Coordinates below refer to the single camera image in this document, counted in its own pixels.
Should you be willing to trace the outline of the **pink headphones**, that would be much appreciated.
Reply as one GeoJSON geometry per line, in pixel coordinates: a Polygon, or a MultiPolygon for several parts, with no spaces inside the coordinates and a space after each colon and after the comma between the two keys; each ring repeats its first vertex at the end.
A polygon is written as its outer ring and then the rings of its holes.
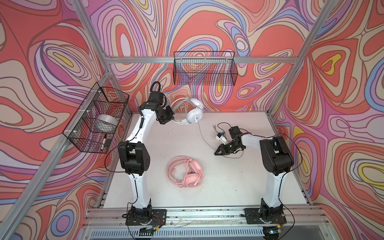
{"type": "Polygon", "coordinates": [[[204,170],[201,165],[194,159],[187,156],[177,156],[172,159],[166,168],[168,180],[179,188],[196,188],[199,187],[205,177],[204,170]],[[184,166],[184,177],[178,180],[176,177],[177,167],[184,166]]]}

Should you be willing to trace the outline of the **white headphones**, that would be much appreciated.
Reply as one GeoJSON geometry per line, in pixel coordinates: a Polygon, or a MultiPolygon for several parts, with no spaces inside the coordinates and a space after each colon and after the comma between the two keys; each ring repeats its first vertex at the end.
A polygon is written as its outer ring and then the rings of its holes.
{"type": "Polygon", "coordinates": [[[172,120],[178,125],[188,125],[196,123],[203,118],[204,105],[198,99],[192,97],[179,98],[171,103],[171,109],[174,112],[181,105],[185,105],[186,118],[183,120],[172,120]]]}

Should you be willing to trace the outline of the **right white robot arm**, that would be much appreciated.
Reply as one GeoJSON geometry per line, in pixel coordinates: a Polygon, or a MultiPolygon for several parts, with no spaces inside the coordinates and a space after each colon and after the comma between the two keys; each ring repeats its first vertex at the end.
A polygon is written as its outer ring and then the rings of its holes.
{"type": "Polygon", "coordinates": [[[287,223],[282,203],[282,188],[286,174],[291,172],[294,158],[283,137],[275,135],[264,137],[252,133],[242,133],[239,127],[229,129],[231,140],[225,133],[217,133],[216,139],[221,142],[215,151],[216,156],[228,156],[245,150],[247,147],[261,151],[262,162],[268,172],[266,190],[259,208],[245,209],[248,224],[287,223]]]}

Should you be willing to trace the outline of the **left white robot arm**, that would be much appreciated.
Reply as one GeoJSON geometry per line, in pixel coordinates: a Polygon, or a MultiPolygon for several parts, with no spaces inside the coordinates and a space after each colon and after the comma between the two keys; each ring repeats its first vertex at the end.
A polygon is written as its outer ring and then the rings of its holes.
{"type": "Polygon", "coordinates": [[[174,119],[174,112],[168,106],[167,98],[161,89],[160,82],[151,84],[148,100],[139,107],[140,118],[127,140],[118,146],[121,168],[129,175],[133,191],[133,202],[128,203],[129,223],[153,223],[152,204],[145,174],[149,169],[151,157],[145,142],[156,121],[165,125],[174,119]]]}

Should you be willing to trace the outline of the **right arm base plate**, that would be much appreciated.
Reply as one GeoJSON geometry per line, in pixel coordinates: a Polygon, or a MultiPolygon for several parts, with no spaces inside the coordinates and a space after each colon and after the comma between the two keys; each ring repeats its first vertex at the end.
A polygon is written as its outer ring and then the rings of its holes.
{"type": "Polygon", "coordinates": [[[247,224],[284,225],[287,219],[281,208],[246,208],[242,217],[247,224]]]}

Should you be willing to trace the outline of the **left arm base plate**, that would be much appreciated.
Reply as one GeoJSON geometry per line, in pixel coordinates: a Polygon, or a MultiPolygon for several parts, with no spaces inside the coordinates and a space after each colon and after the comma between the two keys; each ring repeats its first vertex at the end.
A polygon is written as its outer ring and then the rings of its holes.
{"type": "Polygon", "coordinates": [[[128,210],[126,216],[126,226],[162,226],[166,223],[166,209],[132,209],[128,210]]]}

